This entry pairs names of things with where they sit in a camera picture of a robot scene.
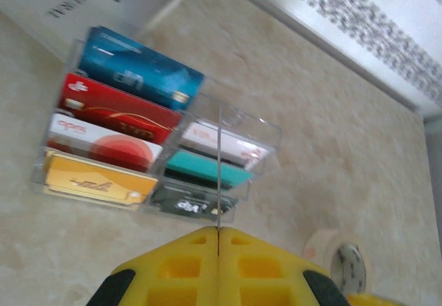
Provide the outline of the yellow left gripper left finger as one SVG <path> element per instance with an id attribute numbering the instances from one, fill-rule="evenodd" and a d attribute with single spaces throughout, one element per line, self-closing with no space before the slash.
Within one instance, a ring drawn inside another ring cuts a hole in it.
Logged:
<path id="1" fill-rule="evenodd" d="M 215 305 L 218 230 L 204 227 L 116 267 L 88 305 Z"/>

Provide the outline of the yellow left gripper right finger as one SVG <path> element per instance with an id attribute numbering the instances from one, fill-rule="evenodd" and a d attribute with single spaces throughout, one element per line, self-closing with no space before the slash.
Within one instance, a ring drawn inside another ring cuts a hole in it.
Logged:
<path id="1" fill-rule="evenodd" d="M 348 305 L 327 270 L 231 227 L 220 230 L 221 305 Z"/>

